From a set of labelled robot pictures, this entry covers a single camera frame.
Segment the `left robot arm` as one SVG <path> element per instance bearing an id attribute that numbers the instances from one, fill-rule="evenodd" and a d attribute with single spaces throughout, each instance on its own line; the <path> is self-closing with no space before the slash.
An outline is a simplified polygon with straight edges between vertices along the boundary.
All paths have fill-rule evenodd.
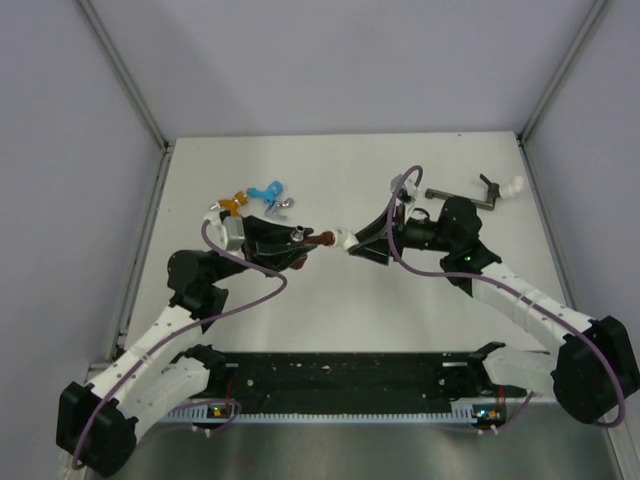
<path id="1" fill-rule="evenodd" d="M 167 263 L 168 305 L 136 342 L 109 367 L 83 384 L 72 382 L 59 397 L 56 444 L 72 471 L 117 473 L 139 441 L 160 419 L 202 393 L 226 387 L 221 355 L 203 339 L 216 322 L 280 295 L 284 271 L 300 267 L 315 249 L 313 229 L 254 216 L 204 220 L 204 250 L 178 250 Z M 247 271 L 279 282 L 271 292 L 226 309 L 228 290 L 218 282 Z"/>

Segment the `brown water faucet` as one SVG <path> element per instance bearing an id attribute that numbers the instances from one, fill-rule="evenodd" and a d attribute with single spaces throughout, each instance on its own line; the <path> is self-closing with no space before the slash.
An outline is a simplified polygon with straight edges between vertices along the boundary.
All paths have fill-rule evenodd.
<path id="1" fill-rule="evenodd" d="M 331 247 L 336 244 L 336 234 L 327 230 L 319 234 L 307 233 L 302 226 L 296 226 L 290 235 L 292 244 L 305 245 L 302 253 L 296 255 L 295 260 L 289 266 L 291 270 L 300 270 L 308 258 L 308 254 L 318 246 Z"/>

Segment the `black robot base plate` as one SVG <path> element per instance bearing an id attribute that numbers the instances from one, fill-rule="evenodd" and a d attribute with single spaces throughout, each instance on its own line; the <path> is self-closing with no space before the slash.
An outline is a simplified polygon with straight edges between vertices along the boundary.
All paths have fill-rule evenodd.
<path id="1" fill-rule="evenodd" d="M 449 413 L 463 398 L 496 399 L 458 353 L 258 353 L 224 355 L 205 398 L 231 398 L 249 414 Z"/>

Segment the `white elbow fitting on faucet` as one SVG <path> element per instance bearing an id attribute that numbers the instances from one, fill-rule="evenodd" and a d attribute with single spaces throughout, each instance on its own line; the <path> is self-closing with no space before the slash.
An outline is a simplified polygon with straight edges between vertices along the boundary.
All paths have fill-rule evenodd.
<path id="1" fill-rule="evenodd" d="M 515 176 L 510 183 L 500 187 L 502 199 L 514 198 L 524 189 L 525 179 L 522 176 Z"/>

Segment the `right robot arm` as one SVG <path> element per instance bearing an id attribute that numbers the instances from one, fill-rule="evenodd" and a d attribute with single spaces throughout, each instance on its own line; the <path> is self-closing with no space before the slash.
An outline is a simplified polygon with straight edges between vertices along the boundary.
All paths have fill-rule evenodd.
<path id="1" fill-rule="evenodd" d="M 383 265 L 400 261 L 405 249 L 443 253 L 437 276 L 472 299 L 493 307 L 535 338 L 541 352 L 489 343 L 470 358 L 466 380 L 487 396 L 501 385 L 554 397 L 574 419 L 619 426 L 626 400 L 639 389 L 639 368 L 625 326 L 607 316 L 596 320 L 563 305 L 518 277 L 479 239 L 482 222 L 468 199 L 445 201 L 437 220 L 405 215 L 403 202 L 390 204 L 357 233 L 342 232 L 338 244 L 350 255 Z"/>

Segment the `white elbow pipe fitting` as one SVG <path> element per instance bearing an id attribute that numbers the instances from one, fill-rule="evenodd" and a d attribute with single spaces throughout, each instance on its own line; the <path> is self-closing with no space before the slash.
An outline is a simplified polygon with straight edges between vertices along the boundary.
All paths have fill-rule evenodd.
<path id="1" fill-rule="evenodd" d="M 344 251 L 348 251 L 359 243 L 355 233 L 351 230 L 337 228 L 332 233 L 334 235 L 334 246 Z"/>

